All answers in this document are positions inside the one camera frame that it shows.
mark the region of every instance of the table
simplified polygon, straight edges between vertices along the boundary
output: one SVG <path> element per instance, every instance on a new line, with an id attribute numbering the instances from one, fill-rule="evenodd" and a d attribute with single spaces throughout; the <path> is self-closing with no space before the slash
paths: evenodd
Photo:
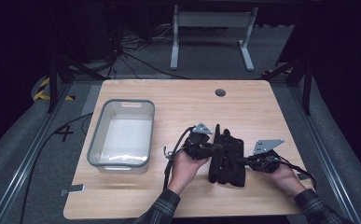
<path id="1" fill-rule="evenodd" d="M 217 89 L 226 92 L 215 95 Z M 103 174 L 87 162 L 87 152 L 104 102 L 147 99 L 156 107 L 150 164 L 143 175 Z M 244 156 L 256 140 L 285 140 L 279 155 L 304 168 L 270 84 L 264 80 L 107 80 L 103 83 L 76 168 L 73 185 L 85 191 L 68 195 L 63 213 L 69 219 L 141 216 L 162 191 L 167 159 L 183 131 L 203 122 L 211 130 L 244 140 Z M 208 181 L 210 162 L 181 194 L 175 217 L 225 217 L 298 214 L 300 210 L 264 175 L 246 167 L 244 188 Z M 301 181 L 311 188 L 310 180 Z"/>

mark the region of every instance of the aluminum rail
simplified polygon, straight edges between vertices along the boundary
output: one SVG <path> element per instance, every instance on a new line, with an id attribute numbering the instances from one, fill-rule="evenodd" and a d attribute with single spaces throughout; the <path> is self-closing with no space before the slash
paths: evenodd
<path id="1" fill-rule="evenodd" d="M 305 124 L 308 127 L 308 130 L 311 134 L 311 137 L 316 145 L 316 153 L 320 160 L 320 163 L 323 166 L 323 169 L 326 173 L 327 179 L 331 188 L 333 189 L 335 196 L 337 197 L 337 201 L 340 204 L 340 208 L 345 216 L 347 216 L 354 223 L 361 224 L 360 217 L 354 209 L 354 205 L 349 198 L 348 192 L 346 191 L 342 179 L 338 175 L 337 170 L 335 169 L 332 160 L 330 159 L 328 153 L 326 152 L 326 148 L 323 144 L 322 139 L 320 138 L 319 133 L 317 132 L 315 125 L 310 116 L 307 116 L 303 110 L 301 95 L 297 88 L 289 88 L 291 96 L 293 100 L 296 102 L 297 109 L 299 113 L 302 115 Z"/>
<path id="2" fill-rule="evenodd" d="M 27 178 L 28 174 L 30 173 L 33 163 L 37 159 L 37 155 L 39 150 L 42 147 L 44 142 L 44 137 L 49 129 L 49 125 L 51 124 L 52 120 L 55 118 L 55 115 L 58 113 L 59 107 L 63 102 L 64 98 L 66 97 L 67 93 L 70 90 L 70 84 L 63 84 L 59 93 L 59 102 L 53 108 L 51 113 L 47 114 L 43 120 L 43 123 L 33 141 L 30 145 L 28 151 L 26 152 L 19 168 L 14 173 L 10 184 L 7 187 L 6 192 L 4 193 L 2 199 L 0 200 L 0 223 L 5 221 L 7 213 L 11 208 L 11 205 L 14 203 L 15 198 L 17 197 L 18 193 L 21 190 L 23 182 Z"/>

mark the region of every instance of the white metal stand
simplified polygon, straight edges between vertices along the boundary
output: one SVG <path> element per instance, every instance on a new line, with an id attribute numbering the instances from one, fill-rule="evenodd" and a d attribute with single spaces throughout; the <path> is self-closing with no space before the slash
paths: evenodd
<path id="1" fill-rule="evenodd" d="M 258 8 L 251 12 L 192 12 L 178 11 L 178 5 L 174 6 L 174 44 L 172 47 L 171 69 L 177 69 L 179 54 L 178 28 L 188 27 L 245 27 L 246 34 L 243 40 L 239 40 L 244 63 L 248 71 L 253 71 L 254 66 L 247 50 L 247 43 L 253 30 Z"/>

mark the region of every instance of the person's left hand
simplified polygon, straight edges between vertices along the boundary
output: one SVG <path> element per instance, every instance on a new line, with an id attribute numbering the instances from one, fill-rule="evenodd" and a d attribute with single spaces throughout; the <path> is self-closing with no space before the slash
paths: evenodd
<path id="1" fill-rule="evenodd" d="M 200 167 L 208 161 L 209 159 L 193 160 L 186 152 L 179 152 L 174 158 L 174 167 L 168 189 L 180 194 L 186 185 L 194 179 Z"/>

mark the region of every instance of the hand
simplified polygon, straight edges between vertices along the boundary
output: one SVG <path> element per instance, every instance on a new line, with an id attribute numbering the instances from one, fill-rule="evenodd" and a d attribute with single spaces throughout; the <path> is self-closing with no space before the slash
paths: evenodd
<path id="1" fill-rule="evenodd" d="M 200 167 L 208 161 L 209 159 L 193 160 L 186 152 L 180 151 L 174 158 L 174 167 L 168 189 L 180 194 L 186 185 L 194 179 Z"/>
<path id="2" fill-rule="evenodd" d="M 292 197 L 305 190 L 305 187 L 299 182 L 294 171 L 284 164 L 280 164 L 279 168 L 271 174 L 271 179 L 277 187 Z"/>

